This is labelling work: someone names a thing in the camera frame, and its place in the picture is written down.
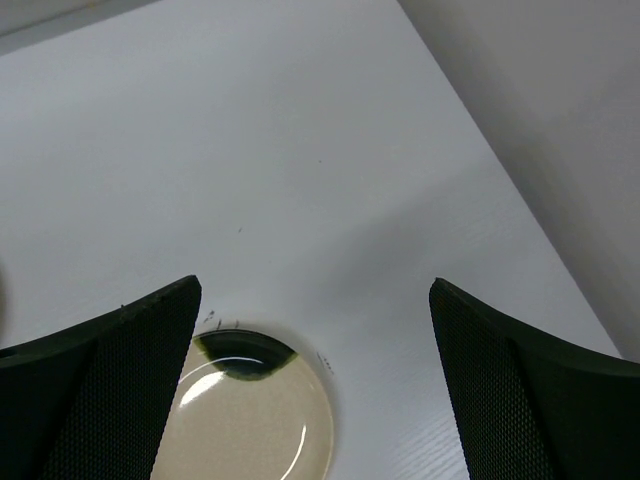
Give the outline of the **cream plate with dark patch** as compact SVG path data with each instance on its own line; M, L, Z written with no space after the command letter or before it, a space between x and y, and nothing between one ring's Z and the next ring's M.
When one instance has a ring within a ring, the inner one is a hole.
M193 338L154 479L312 480L334 449L329 396L283 341L245 329Z

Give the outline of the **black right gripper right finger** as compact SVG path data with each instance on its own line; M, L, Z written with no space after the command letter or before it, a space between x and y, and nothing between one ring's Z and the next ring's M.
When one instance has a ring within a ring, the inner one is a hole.
M438 278L429 306L472 479L636 479L639 366Z

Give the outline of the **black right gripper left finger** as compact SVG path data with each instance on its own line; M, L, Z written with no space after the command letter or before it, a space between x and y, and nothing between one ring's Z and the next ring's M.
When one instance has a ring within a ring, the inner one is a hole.
M2 478L149 478L201 295L186 276L2 349Z

